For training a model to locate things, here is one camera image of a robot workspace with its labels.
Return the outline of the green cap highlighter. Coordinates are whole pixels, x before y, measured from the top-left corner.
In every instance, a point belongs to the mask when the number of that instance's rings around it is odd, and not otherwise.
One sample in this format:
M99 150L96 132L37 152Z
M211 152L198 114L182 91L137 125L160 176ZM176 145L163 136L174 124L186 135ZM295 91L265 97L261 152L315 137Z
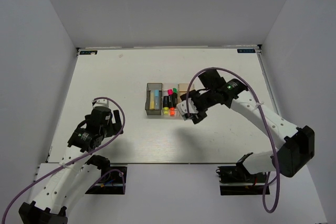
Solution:
M173 88L172 98L173 98L173 107L175 108L178 103L177 88Z

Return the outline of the orange cap highlighter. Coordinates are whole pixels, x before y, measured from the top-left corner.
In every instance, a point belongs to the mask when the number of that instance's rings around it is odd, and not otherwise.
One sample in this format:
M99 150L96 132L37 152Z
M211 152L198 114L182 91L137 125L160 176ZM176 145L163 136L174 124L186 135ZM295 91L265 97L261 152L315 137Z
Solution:
M175 116L175 107L176 107L176 101L174 94L169 94L169 110L170 110L170 116Z

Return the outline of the yellow cap highlighter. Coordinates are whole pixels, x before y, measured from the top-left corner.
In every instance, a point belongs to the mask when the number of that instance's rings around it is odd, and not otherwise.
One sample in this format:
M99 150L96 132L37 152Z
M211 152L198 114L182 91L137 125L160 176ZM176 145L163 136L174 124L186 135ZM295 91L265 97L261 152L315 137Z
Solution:
M169 96L165 95L163 97L163 114L169 115L169 113L170 113Z

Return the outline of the blue eraser stick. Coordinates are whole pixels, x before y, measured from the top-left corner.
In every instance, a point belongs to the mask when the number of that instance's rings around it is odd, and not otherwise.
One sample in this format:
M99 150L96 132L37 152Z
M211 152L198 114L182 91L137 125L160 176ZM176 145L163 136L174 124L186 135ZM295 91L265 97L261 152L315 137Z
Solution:
M160 91L159 90L154 90L154 109L159 110L160 109Z

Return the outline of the cream eraser stick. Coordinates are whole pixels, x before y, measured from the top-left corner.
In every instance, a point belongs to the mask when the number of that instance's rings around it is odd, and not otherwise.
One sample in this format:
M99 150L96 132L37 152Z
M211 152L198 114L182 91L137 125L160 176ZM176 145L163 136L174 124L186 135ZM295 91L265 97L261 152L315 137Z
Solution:
M150 110L154 110L155 109L155 93L154 93L154 90L150 91L149 109Z

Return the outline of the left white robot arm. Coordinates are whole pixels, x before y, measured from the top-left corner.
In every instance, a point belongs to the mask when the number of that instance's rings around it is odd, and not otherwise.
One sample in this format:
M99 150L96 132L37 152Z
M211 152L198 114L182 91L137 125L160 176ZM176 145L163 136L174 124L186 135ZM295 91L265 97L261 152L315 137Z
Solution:
M31 202L19 208L23 223L67 223L68 214L78 200L98 181L110 178L108 158L97 155L103 140L115 140L123 134L122 109L95 106L78 124L67 142L58 167L44 177L47 184Z

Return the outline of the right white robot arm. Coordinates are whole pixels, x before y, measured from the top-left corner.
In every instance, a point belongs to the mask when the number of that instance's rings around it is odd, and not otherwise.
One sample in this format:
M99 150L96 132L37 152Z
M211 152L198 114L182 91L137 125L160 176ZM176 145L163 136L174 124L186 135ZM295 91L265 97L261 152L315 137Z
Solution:
M286 121L260 102L255 92L243 81L225 81L215 69L207 69L199 76L205 92L188 89L181 95L177 110L184 120L194 124L207 117L207 110L217 104L245 117L270 138L271 150L248 153L236 162L235 174L250 181L258 173L277 172L293 177L314 157L314 131Z

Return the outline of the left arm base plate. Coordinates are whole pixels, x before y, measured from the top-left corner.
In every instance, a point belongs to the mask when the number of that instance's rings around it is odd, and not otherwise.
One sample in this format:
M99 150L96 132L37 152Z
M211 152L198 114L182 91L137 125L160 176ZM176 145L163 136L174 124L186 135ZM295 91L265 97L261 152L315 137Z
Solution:
M100 180L91 186L87 195L124 195L127 182L127 166L110 165L101 171Z

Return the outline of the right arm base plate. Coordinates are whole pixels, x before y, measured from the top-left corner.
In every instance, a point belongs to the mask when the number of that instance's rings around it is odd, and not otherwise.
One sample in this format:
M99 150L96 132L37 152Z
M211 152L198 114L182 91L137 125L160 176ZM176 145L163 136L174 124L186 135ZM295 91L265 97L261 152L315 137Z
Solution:
M266 173L251 176L240 175L236 166L219 166L216 169L219 177L221 196L254 196L262 195L266 182Z

